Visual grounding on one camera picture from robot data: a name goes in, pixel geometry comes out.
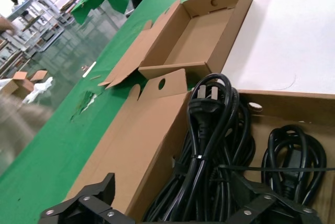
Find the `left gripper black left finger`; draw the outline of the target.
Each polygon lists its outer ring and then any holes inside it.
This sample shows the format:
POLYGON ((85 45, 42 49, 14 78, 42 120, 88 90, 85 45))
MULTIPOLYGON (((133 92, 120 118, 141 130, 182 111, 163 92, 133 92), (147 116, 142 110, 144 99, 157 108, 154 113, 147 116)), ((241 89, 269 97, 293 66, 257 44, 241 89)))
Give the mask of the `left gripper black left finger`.
POLYGON ((115 174, 84 186, 73 198, 44 210, 39 223, 135 223, 111 207, 115 197, 115 174))

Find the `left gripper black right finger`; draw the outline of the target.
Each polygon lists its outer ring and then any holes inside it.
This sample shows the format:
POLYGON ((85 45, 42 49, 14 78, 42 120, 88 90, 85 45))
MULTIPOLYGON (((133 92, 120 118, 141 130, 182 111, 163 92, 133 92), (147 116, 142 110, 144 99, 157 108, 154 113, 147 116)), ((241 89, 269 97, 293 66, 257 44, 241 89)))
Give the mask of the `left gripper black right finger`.
POLYGON ((284 198, 265 184, 238 173, 230 177, 238 210, 226 223, 321 223, 317 212, 284 198))

